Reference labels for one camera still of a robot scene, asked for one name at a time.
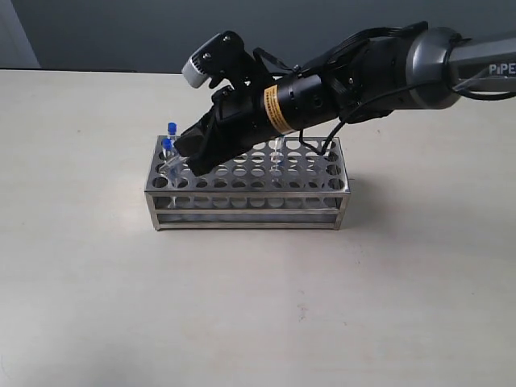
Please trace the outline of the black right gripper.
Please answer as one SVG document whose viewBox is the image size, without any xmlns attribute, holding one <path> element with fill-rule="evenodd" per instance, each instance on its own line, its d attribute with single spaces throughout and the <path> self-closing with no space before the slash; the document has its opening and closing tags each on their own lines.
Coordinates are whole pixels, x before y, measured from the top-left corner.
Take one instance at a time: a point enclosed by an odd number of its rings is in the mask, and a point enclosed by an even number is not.
<svg viewBox="0 0 516 387">
<path fill-rule="evenodd" d="M 182 132 L 175 149 L 196 176 L 211 172 L 258 143 L 336 119 L 338 99 L 324 77 L 267 69 L 262 56 L 225 56 L 210 63 L 213 83 L 231 85 L 212 95 L 213 107 Z"/>
</svg>

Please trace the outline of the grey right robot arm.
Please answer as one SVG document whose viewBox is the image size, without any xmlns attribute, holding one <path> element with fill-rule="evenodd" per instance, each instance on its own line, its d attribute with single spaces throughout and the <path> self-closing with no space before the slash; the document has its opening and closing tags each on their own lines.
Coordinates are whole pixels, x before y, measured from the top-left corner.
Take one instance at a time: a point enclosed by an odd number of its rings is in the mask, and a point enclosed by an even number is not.
<svg viewBox="0 0 516 387">
<path fill-rule="evenodd" d="M 359 31 L 304 65 L 262 48 L 248 52 L 233 31 L 187 60 L 183 77 L 208 85 L 211 108 L 175 141 L 196 176 L 254 145 L 336 121 L 339 127 L 397 110 L 442 110 L 461 98 L 515 95 L 515 34 L 470 39 L 426 22 Z"/>
</svg>

